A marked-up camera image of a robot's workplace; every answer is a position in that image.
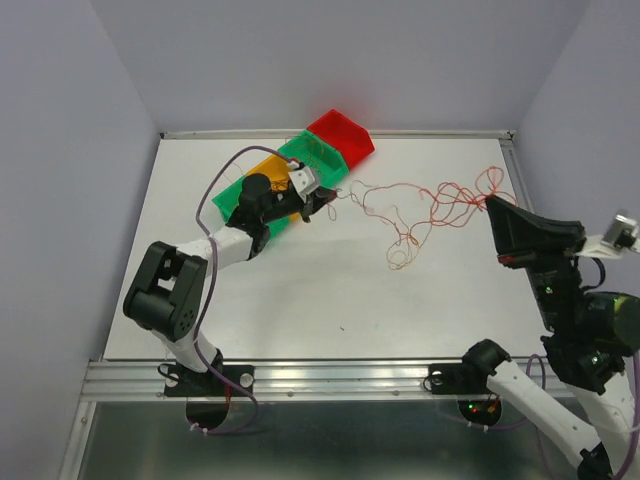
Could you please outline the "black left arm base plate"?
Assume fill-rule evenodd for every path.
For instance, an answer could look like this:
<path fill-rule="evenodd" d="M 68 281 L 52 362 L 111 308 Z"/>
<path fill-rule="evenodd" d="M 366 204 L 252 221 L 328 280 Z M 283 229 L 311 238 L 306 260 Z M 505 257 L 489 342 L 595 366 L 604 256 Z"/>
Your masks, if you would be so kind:
<path fill-rule="evenodd" d="M 177 363 L 161 363 L 158 374 L 164 378 L 164 395 L 170 398 L 223 397 L 228 387 L 210 372 L 194 372 Z M 224 365 L 222 374 L 228 380 L 240 385 L 242 375 L 254 376 L 252 365 Z"/>

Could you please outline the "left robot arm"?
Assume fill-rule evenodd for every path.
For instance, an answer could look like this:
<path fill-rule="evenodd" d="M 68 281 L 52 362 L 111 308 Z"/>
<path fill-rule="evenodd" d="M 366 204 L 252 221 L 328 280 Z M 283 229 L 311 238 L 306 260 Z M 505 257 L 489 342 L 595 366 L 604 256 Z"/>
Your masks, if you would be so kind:
<path fill-rule="evenodd" d="M 294 214 L 309 222 L 336 197 L 309 167 L 288 173 L 279 189 L 262 173 L 246 176 L 237 206 L 218 231 L 178 246 L 156 241 L 147 248 L 125 295 L 124 315 L 167 347 L 199 393 L 215 392 L 222 384 L 222 355 L 199 330 L 217 274 L 258 256 L 271 238 L 271 223 Z"/>

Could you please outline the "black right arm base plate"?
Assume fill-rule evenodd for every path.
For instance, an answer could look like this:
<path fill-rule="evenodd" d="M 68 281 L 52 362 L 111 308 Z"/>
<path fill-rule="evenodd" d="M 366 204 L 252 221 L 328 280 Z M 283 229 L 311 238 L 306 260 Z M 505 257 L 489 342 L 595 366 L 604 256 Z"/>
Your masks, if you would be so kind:
<path fill-rule="evenodd" d="M 422 386 L 433 395 L 483 395 L 490 393 L 487 379 L 496 374 L 496 368 L 470 363 L 435 363 L 429 366 Z"/>

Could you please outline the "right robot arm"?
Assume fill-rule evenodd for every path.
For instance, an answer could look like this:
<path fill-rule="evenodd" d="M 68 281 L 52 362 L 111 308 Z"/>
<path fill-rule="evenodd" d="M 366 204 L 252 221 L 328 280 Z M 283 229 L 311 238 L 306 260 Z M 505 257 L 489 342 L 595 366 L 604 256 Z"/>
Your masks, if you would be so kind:
<path fill-rule="evenodd" d="M 578 221 L 537 216 L 495 195 L 485 200 L 498 262 L 523 269 L 547 335 L 541 343 L 556 377 L 588 416 L 573 417 L 497 343 L 482 340 L 463 356 L 460 378 L 487 387 L 516 407 L 551 439 L 581 479 L 639 476 L 639 299 L 583 285 L 580 259 L 598 265 L 639 250 L 639 223 L 618 212 L 602 235 Z"/>

